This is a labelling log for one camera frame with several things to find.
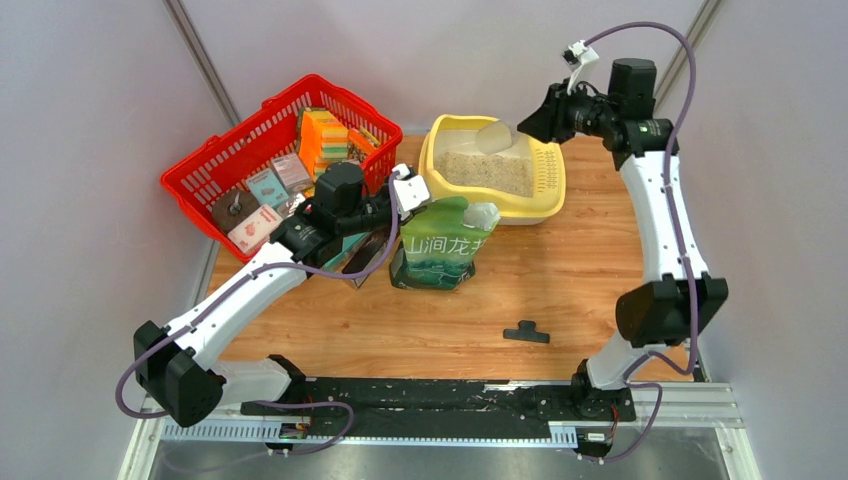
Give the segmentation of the green litter bag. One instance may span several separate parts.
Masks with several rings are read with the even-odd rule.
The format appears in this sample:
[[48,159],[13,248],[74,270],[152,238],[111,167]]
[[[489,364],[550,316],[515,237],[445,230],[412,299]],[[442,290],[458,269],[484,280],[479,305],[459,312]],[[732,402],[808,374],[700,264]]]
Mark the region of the green litter bag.
[[501,219],[490,202],[462,196],[434,201],[400,230],[401,243],[389,267],[394,287],[456,289],[476,274],[475,257]]

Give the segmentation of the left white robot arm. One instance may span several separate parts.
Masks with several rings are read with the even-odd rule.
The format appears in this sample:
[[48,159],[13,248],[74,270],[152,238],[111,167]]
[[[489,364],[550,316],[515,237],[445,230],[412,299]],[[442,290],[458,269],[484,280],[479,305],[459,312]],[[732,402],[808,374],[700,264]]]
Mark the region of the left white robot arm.
[[431,201],[425,179],[406,164],[394,167],[375,194],[366,192],[363,169],[350,162],[330,166],[300,203],[232,278],[186,313],[163,326],[147,321],[134,332],[134,361],[115,389],[128,416],[146,413],[123,400],[129,378],[182,427],[204,420],[220,406],[269,402],[291,415],[304,405],[306,390],[286,366],[268,357],[258,362],[222,362],[231,341],[274,301],[313,275],[337,278],[324,265],[344,238],[389,230],[396,240],[402,222]]

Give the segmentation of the clear plastic scoop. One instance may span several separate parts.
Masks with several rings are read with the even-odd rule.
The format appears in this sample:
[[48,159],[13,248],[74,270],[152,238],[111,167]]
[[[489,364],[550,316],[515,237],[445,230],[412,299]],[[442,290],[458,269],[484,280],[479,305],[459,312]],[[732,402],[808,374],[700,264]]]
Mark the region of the clear plastic scoop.
[[515,125],[504,120],[491,122],[477,131],[476,148],[487,155],[526,157],[530,147],[525,135]]

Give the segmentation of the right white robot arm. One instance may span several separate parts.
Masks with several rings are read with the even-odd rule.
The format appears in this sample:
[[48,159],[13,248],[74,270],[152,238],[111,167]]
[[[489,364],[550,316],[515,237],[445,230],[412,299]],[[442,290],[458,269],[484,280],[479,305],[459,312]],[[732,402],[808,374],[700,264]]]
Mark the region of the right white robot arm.
[[543,143],[577,134],[601,139],[633,204],[643,255],[642,285],[617,300],[615,334],[581,365],[577,377],[584,382],[570,391],[574,412],[593,419],[609,407],[608,390],[624,388],[645,362],[683,343],[697,347],[729,288],[710,274],[697,248],[680,192],[675,125],[654,115],[655,64],[614,61],[608,89],[600,92],[585,79],[593,61],[567,62],[570,76],[549,87],[518,130]]

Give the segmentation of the black bag clip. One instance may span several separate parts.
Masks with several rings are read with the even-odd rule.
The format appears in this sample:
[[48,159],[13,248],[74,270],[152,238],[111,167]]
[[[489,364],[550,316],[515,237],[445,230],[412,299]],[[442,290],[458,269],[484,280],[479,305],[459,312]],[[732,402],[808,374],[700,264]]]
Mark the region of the black bag clip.
[[515,328],[503,330],[502,336],[507,340],[549,344],[550,335],[537,329],[537,323],[531,320],[521,320]]

